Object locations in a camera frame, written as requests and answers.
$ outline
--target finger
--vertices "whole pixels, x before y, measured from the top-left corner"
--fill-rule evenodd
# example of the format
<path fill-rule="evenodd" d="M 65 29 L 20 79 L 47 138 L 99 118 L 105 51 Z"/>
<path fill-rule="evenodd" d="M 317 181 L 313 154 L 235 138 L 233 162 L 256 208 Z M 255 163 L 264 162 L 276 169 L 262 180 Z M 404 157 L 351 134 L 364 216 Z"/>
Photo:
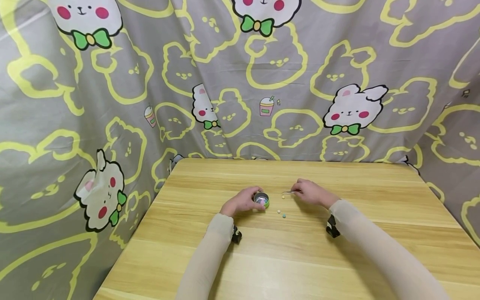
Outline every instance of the finger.
<path fill-rule="evenodd" d="M 303 194 L 301 192 L 294 192 L 295 196 L 303 200 Z"/>
<path fill-rule="evenodd" d="M 259 186 L 251 186 L 245 189 L 249 194 L 253 195 L 256 192 L 263 192 L 263 189 Z"/>
<path fill-rule="evenodd" d="M 297 182 L 294 185 L 292 185 L 290 190 L 291 191 L 301 191 L 301 186 L 302 186 L 302 184 Z"/>
<path fill-rule="evenodd" d="M 255 202 L 253 203 L 253 208 L 258 210 L 265 210 L 265 206 L 263 206 L 263 204 L 255 203 Z"/>

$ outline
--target cartoon print fabric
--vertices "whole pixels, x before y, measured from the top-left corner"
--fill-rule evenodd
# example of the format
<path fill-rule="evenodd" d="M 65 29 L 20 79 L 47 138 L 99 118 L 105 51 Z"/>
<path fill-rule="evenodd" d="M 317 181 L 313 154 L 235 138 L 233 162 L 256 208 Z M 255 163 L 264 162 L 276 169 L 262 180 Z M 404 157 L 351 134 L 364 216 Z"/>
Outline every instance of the cartoon print fabric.
<path fill-rule="evenodd" d="M 324 116 L 325 127 L 332 128 L 330 134 L 348 132 L 357 135 L 367 127 L 382 111 L 382 97 L 388 92 L 384 85 L 360 91 L 356 84 L 339 89 L 333 104 Z"/>
<path fill-rule="evenodd" d="M 110 48 L 111 37 L 123 27 L 115 0 L 49 0 L 48 5 L 59 30 L 72 36 L 79 50 Z"/>
<path fill-rule="evenodd" d="M 220 127 L 218 118 L 213 109 L 212 102 L 208 97 L 204 84 L 199 84 L 193 88 L 193 109 L 192 114 L 197 122 L 203 123 L 205 129 Z"/>
<path fill-rule="evenodd" d="M 243 32 L 255 31 L 268 37 L 293 19 L 301 0 L 232 0 L 233 11 L 242 18 Z"/>
<path fill-rule="evenodd" d="M 110 223 L 115 226 L 127 196 L 123 193 L 124 178 L 120 165 L 105 159 L 98 150 L 96 170 L 89 170 L 78 184 L 74 197 L 85 207 L 87 230 L 102 230 Z"/>
<path fill-rule="evenodd" d="M 479 18 L 459 0 L 0 0 L 0 290 L 91 299 L 183 157 L 397 163 L 480 245 Z"/>

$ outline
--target wooden table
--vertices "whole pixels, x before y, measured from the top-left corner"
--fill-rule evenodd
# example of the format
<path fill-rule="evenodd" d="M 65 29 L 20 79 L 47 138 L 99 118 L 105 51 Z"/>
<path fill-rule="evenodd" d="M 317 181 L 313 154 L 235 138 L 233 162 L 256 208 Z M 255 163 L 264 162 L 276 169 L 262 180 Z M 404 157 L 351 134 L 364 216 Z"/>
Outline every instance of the wooden table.
<path fill-rule="evenodd" d="M 186 158 L 166 181 L 95 300 L 174 299 L 212 217 L 251 185 L 264 188 L 270 207 L 236 218 L 243 239 L 225 254 L 210 299 L 394 299 L 358 249 L 343 237 L 327 235 L 325 210 L 298 204 L 293 196 L 282 199 L 281 192 L 298 177 L 351 201 L 413 253 L 452 299 L 478 299 L 479 249 L 407 166 Z"/>

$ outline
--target black clamp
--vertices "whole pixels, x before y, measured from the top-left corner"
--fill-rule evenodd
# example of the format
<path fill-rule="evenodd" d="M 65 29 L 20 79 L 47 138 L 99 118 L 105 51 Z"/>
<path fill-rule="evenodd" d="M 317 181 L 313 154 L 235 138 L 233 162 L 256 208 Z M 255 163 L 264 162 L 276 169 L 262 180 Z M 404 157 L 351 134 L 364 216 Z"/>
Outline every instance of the black clamp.
<path fill-rule="evenodd" d="M 335 217 L 331 215 L 327 221 L 326 231 L 332 238 L 337 238 L 340 236 L 340 231 L 338 231 L 335 225 L 336 225 Z"/>
<path fill-rule="evenodd" d="M 232 242 L 235 244 L 239 244 L 241 240 L 241 232 L 237 228 L 237 226 L 233 225 L 233 235 L 232 235 Z"/>

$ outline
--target pink cheek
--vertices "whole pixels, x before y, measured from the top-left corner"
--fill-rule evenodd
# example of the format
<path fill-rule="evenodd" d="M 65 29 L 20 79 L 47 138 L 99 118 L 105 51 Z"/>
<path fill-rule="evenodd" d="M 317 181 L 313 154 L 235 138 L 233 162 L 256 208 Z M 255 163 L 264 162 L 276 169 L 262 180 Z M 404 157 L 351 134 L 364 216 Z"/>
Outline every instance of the pink cheek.
<path fill-rule="evenodd" d="M 285 7 L 285 3 L 282 0 L 277 0 L 273 4 L 273 8 L 275 8 L 276 11 L 281 11 Z"/>
<path fill-rule="evenodd" d="M 107 9 L 105 9 L 103 7 L 97 8 L 95 10 L 95 13 L 100 19 L 107 19 L 108 18 L 108 11 L 107 11 Z"/>
<path fill-rule="evenodd" d="M 93 181 L 92 181 L 92 180 L 88 181 L 88 182 L 85 184 L 85 189 L 87 190 L 87 192 L 91 191 L 91 190 L 92 190 L 92 187 L 93 187 Z"/>
<path fill-rule="evenodd" d="M 68 9 L 66 7 L 63 7 L 63 6 L 59 6 L 57 7 L 57 13 L 59 14 L 59 16 L 65 20 L 68 20 L 70 19 L 70 17 L 72 15 L 70 15 L 70 12 L 68 11 Z"/>
<path fill-rule="evenodd" d="M 367 111 L 362 111 L 361 113 L 359 113 L 359 117 L 362 118 L 362 119 L 368 117 L 369 115 L 370 115 L 370 113 L 367 112 Z"/>
<path fill-rule="evenodd" d="M 99 218 L 99 219 L 103 219 L 103 217 L 105 217 L 106 214 L 107 214 L 107 207 L 104 206 L 104 207 L 102 207 L 102 209 L 100 209 L 100 211 L 98 212 L 98 218 Z"/>

